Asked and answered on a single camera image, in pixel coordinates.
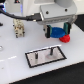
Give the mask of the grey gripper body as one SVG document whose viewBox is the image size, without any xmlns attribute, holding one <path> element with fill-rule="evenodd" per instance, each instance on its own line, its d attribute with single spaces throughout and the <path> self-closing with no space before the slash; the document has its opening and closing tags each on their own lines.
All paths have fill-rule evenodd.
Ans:
<svg viewBox="0 0 84 84">
<path fill-rule="evenodd" d="M 48 25 L 53 23 L 68 22 L 72 24 L 76 20 L 77 7 L 72 4 L 70 7 L 61 7 L 58 4 L 42 5 L 40 13 L 41 24 Z"/>
</svg>

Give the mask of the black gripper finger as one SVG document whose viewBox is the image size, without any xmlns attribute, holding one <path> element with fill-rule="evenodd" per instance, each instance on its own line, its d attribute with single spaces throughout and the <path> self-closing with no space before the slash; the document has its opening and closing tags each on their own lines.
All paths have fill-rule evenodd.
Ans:
<svg viewBox="0 0 84 84">
<path fill-rule="evenodd" d="M 64 23 L 64 31 L 66 35 L 70 34 L 70 28 L 71 26 L 69 23 Z"/>
<path fill-rule="evenodd" d="M 51 26 L 50 25 L 47 25 L 47 30 L 46 30 L 46 38 L 50 38 L 50 35 L 51 35 Z"/>
</svg>

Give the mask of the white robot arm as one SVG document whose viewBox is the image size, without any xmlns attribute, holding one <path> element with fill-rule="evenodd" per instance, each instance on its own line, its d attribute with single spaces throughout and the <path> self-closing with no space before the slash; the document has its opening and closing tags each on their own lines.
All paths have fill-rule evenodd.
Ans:
<svg viewBox="0 0 84 84">
<path fill-rule="evenodd" d="M 51 23 L 67 21 L 71 25 L 77 15 L 84 14 L 84 0 L 22 0 L 21 3 L 24 16 L 35 14 L 40 18 L 39 24 L 44 25 L 47 38 Z"/>
</svg>

